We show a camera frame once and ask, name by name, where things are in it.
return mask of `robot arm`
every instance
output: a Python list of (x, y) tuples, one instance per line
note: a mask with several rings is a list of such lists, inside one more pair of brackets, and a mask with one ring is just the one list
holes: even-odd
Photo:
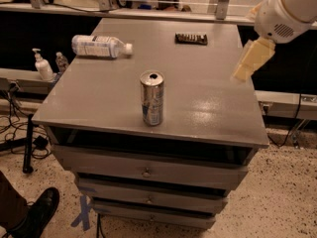
[(255, 30), (277, 44), (289, 43), (310, 29), (317, 19), (317, 0), (264, 0)]
[(308, 31), (317, 19), (317, 0), (264, 0), (256, 8), (256, 41), (248, 41), (233, 72), (246, 81), (275, 54), (275, 44), (285, 44)]

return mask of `white bottle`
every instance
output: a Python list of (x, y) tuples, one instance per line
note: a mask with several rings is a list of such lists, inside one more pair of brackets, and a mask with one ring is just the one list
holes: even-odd
[(115, 37), (106, 36), (74, 36), (71, 41), (72, 50), (79, 56), (95, 56), (117, 58), (120, 54), (131, 55), (132, 44), (124, 44)]
[(40, 73), (40, 76), (43, 81), (50, 81), (53, 79), (53, 71), (52, 68), (49, 64), (49, 62), (46, 59), (43, 59), (41, 57), (40, 52), (41, 50), (39, 49), (32, 49), (32, 51), (35, 53), (35, 58), (36, 58), (36, 68), (38, 72)]
[(69, 66), (69, 62), (66, 56), (61, 52), (56, 53), (56, 64), (60, 73), (64, 73)]

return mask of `silver can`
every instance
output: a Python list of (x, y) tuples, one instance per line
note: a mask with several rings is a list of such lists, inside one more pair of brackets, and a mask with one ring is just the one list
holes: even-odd
[(143, 120), (151, 126), (160, 124), (163, 113), (163, 75), (148, 70), (140, 76)]

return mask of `can top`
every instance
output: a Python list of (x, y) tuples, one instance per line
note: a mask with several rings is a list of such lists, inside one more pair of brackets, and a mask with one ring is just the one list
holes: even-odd
[(163, 83), (164, 78), (159, 71), (148, 70), (141, 75), (140, 81), (148, 86), (157, 86)]

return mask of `table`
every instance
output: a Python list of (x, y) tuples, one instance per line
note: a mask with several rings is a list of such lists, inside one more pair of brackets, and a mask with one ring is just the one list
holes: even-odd
[[(180, 45), (175, 33), (205, 33), (208, 46)], [(230, 75), (242, 46), (229, 24), (102, 19), (93, 35), (134, 45), (131, 57), (72, 62), (33, 122), (75, 173), (96, 212), (209, 228), (268, 147), (251, 81)], [(164, 75), (164, 119), (142, 119), (140, 75)]]

